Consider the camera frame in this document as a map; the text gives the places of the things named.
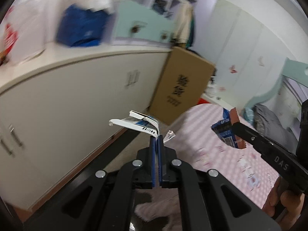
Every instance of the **light green bed frame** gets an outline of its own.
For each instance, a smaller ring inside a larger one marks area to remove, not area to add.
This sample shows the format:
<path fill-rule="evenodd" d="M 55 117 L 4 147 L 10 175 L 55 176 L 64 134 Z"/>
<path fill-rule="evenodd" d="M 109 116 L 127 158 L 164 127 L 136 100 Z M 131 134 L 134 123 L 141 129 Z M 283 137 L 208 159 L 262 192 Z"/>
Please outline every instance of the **light green bed frame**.
<path fill-rule="evenodd" d="M 261 96 L 253 97 L 246 105 L 247 108 L 252 108 L 257 103 L 263 103 L 274 97 L 280 90 L 283 77 L 288 77 L 296 82 L 308 87 L 308 64 L 298 61 L 292 61 L 289 58 L 286 59 L 282 73 L 279 76 L 274 87 L 267 93 Z"/>

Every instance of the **finger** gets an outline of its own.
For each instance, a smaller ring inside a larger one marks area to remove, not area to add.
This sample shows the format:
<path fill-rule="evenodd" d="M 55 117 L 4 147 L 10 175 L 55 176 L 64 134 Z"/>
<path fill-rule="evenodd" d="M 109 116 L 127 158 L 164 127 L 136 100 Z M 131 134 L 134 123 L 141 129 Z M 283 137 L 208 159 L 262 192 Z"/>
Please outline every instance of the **finger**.
<path fill-rule="evenodd" d="M 271 189 L 270 193 L 267 196 L 267 199 L 265 201 L 265 204 L 263 205 L 262 210 L 266 212 L 268 215 L 273 216 L 272 214 L 273 210 L 275 211 L 275 208 L 272 206 L 275 206 L 278 202 L 278 196 L 277 196 L 277 190 L 280 184 L 280 177 L 276 180 L 274 187 Z"/>
<path fill-rule="evenodd" d="M 303 208 L 304 198 L 305 196 L 303 194 L 298 196 L 295 195 L 292 191 L 287 190 L 281 194 L 280 200 L 281 204 L 287 208 L 288 214 L 291 217 L 297 217 Z"/>
<path fill-rule="evenodd" d="M 265 212 L 270 217 L 273 217 L 275 214 L 275 207 L 270 205 L 269 195 L 267 196 L 267 199 L 262 208 L 262 211 Z"/>
<path fill-rule="evenodd" d="M 281 181 L 281 177 L 278 177 L 278 179 L 276 180 L 274 184 L 274 187 L 269 193 L 269 203 L 271 206 L 276 206 L 278 204 L 279 197 L 278 197 L 277 192 L 278 192 L 278 187 L 280 185 L 280 181 Z"/>
<path fill-rule="evenodd" d="M 297 196 L 289 190 L 282 193 L 281 204 L 288 210 L 287 215 L 279 222 L 282 230 L 289 230 L 295 224 L 303 208 L 304 198 L 303 194 Z"/>

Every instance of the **drawer knob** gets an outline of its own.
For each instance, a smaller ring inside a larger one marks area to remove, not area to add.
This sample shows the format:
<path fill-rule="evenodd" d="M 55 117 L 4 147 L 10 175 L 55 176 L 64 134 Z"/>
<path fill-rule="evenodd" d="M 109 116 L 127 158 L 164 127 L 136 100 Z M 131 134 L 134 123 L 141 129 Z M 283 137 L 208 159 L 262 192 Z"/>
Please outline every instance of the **drawer knob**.
<path fill-rule="evenodd" d="M 139 25 L 135 25 L 131 28 L 131 33 L 132 34 L 136 34 L 140 31 L 140 26 Z"/>
<path fill-rule="evenodd" d="M 162 35 L 161 35 L 161 39 L 162 39 L 162 40 L 166 40 L 166 39 L 167 39 L 167 34 L 166 34 L 166 33 L 162 34 Z"/>

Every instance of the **small box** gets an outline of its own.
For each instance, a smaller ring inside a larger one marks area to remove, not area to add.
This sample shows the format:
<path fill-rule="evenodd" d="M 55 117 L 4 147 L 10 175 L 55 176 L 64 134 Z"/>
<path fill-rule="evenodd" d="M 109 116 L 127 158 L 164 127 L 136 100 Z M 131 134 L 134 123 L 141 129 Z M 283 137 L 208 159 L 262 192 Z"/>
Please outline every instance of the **small box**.
<path fill-rule="evenodd" d="M 191 51 L 174 47 L 150 106 L 150 114 L 170 125 L 198 103 L 214 70 L 211 62 Z"/>

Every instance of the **light green cabinet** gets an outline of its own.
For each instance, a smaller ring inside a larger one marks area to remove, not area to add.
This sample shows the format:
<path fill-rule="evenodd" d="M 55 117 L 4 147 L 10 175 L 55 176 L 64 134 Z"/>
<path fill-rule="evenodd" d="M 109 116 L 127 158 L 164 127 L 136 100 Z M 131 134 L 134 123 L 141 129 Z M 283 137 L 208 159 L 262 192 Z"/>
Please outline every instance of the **light green cabinet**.
<path fill-rule="evenodd" d="M 115 38 L 136 38 L 168 43 L 174 22 L 131 0 L 122 0 L 118 7 Z"/>

